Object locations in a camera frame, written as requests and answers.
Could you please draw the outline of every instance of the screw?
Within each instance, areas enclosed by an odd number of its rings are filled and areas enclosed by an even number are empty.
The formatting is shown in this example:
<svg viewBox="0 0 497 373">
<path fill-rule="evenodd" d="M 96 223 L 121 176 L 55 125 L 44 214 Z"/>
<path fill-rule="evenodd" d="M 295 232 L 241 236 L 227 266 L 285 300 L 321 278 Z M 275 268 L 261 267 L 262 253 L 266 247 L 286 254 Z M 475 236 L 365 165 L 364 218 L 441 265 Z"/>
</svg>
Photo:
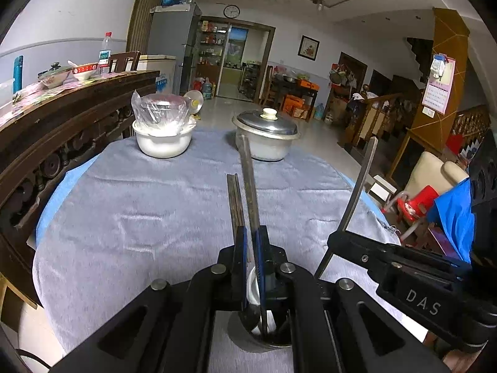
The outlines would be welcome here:
<svg viewBox="0 0 497 373">
<path fill-rule="evenodd" d="M 226 272 L 226 267 L 223 264 L 215 264 L 211 266 L 211 272 L 214 275 L 221 275 Z"/>
<path fill-rule="evenodd" d="M 280 270 L 284 274 L 291 274 L 292 272 L 295 272 L 295 265 L 290 262 L 284 262 L 280 265 Z"/>
<path fill-rule="evenodd" d="M 354 287 L 354 282 L 348 278 L 343 278 L 339 280 L 339 286 L 343 290 L 350 290 Z"/>
<path fill-rule="evenodd" d="M 150 287 L 152 290 L 162 290 L 167 286 L 167 280 L 164 279 L 154 279 L 152 283 L 150 283 Z"/>
</svg>

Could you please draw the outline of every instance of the picture frame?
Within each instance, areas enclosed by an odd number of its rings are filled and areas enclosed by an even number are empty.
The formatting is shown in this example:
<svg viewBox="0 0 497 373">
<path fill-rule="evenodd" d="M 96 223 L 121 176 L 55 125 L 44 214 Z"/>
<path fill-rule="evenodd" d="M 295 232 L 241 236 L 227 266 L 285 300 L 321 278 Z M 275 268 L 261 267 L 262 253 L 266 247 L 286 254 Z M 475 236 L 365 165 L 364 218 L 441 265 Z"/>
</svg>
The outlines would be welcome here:
<svg viewBox="0 0 497 373">
<path fill-rule="evenodd" d="M 308 36 L 302 35 L 302 40 L 300 41 L 299 56 L 303 58 L 308 58 L 309 60 L 316 60 L 317 50 L 319 49 L 319 41 L 316 39 L 309 38 Z"/>
</svg>

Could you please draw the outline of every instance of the brown curtain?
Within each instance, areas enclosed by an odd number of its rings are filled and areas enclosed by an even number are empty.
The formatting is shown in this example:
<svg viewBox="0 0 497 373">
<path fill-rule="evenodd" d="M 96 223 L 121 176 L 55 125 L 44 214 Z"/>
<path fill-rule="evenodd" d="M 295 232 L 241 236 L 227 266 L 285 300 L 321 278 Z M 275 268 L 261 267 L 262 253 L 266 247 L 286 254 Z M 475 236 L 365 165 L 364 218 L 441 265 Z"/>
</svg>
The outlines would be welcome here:
<svg viewBox="0 0 497 373">
<path fill-rule="evenodd" d="M 150 8 L 156 7 L 161 0 L 135 0 L 128 29 L 126 51 L 140 51 L 147 54 L 148 35 L 152 25 Z"/>
</svg>

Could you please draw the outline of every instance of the white lid knob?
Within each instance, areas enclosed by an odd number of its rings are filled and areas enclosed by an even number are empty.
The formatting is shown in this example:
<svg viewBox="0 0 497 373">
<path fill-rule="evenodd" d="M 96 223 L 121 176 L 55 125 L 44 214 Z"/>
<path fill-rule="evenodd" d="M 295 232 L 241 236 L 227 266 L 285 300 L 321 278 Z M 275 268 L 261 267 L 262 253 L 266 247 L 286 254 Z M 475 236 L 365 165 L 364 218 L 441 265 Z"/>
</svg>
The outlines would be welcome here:
<svg viewBox="0 0 497 373">
<path fill-rule="evenodd" d="M 261 114 L 260 117 L 264 118 L 264 119 L 269 119 L 269 120 L 276 120 L 276 119 L 278 119 L 278 117 L 276 116 L 276 114 L 277 114 L 276 109 L 263 108 L 262 114 Z"/>
</svg>

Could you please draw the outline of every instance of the gray tablecloth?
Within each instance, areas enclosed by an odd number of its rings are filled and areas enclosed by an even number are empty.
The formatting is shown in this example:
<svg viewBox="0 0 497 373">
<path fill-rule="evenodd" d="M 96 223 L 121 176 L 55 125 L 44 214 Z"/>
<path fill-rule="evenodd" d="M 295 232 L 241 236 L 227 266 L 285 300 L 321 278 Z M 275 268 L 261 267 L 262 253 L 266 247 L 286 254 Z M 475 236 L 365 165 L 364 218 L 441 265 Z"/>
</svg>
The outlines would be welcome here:
<svg viewBox="0 0 497 373">
<path fill-rule="evenodd" d="M 277 163 L 255 161 L 254 172 L 271 243 L 314 272 L 350 187 L 328 163 L 297 148 Z M 135 138 L 103 151 L 63 202 L 34 259 L 34 284 L 64 350 L 155 278 L 188 280 L 233 244 L 227 173 L 242 175 L 233 132 L 195 130 L 187 151 L 173 159 L 147 157 Z M 399 242 L 362 202 L 349 230 Z M 377 298 L 365 270 L 335 256 L 323 278 L 344 276 Z M 398 310 L 379 303 L 404 321 Z M 293 371 L 289 349 L 250 354 L 237 348 L 226 334 L 228 315 L 218 313 L 210 371 Z"/>
</svg>

